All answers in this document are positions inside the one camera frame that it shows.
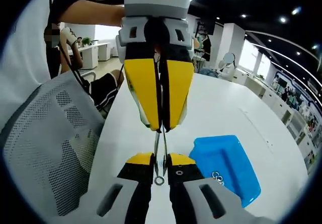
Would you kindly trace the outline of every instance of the blue container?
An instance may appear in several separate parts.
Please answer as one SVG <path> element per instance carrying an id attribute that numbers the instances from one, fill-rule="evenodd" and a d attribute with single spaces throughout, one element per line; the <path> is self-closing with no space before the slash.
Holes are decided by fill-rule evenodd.
<path id="1" fill-rule="evenodd" d="M 224 186 L 240 197 L 243 207 L 260 195 L 256 174 L 235 135 L 200 137 L 194 145 L 189 157 L 196 161 L 203 176 L 210 178 L 217 171 Z"/>

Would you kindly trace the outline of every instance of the potted plant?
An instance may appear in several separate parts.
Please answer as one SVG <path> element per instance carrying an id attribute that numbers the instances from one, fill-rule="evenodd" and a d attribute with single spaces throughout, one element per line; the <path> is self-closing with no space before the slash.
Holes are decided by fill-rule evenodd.
<path id="1" fill-rule="evenodd" d="M 89 37 L 86 37 L 82 40 L 83 46 L 87 46 L 91 44 L 91 39 Z"/>
<path id="2" fill-rule="evenodd" d="M 259 79 L 261 79 L 262 81 L 264 81 L 264 80 L 265 80 L 264 76 L 263 76 L 263 75 L 261 75 L 261 74 L 258 74 L 258 75 L 257 75 L 257 77 L 258 77 Z"/>

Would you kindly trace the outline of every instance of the key ring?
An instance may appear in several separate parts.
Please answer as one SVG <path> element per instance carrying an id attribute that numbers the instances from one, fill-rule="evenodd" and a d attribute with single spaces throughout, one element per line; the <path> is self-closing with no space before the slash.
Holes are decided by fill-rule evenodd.
<path id="1" fill-rule="evenodd" d="M 158 186 L 163 185 L 165 183 L 165 179 L 162 176 L 158 175 L 155 177 L 154 183 Z"/>

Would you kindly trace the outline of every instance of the office chair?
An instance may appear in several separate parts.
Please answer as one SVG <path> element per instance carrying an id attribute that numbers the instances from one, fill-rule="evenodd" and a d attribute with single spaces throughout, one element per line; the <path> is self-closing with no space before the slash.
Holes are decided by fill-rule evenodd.
<path id="1" fill-rule="evenodd" d="M 103 124 L 68 71 L 37 88 L 2 130 L 8 172 L 43 220 L 78 207 Z"/>

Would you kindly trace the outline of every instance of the white table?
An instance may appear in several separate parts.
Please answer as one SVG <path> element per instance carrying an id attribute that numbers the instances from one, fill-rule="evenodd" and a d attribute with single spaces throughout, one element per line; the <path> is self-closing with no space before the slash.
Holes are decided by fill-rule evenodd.
<path id="1" fill-rule="evenodd" d="M 78 48 L 79 52 L 83 52 L 83 69 L 93 69 L 98 65 L 98 61 L 106 61 L 110 58 L 110 43 L 94 44 L 86 47 Z M 72 55 L 72 50 L 68 50 L 68 54 Z"/>
<path id="2" fill-rule="evenodd" d="M 167 133 L 168 152 L 188 156 L 195 138 L 227 134 L 234 134 L 240 140 L 262 189 L 246 210 L 256 216 L 281 218 L 307 182 L 303 157 L 291 134 L 248 88 L 194 74 L 186 119 Z M 136 153 L 152 152 L 154 137 L 155 132 L 140 122 L 137 106 L 123 84 L 98 143 L 89 189 L 104 185 L 111 175 L 117 176 L 126 160 Z M 162 171 L 162 138 L 158 153 Z M 163 186 L 152 186 L 146 223 L 175 223 L 167 174 L 165 177 Z"/>

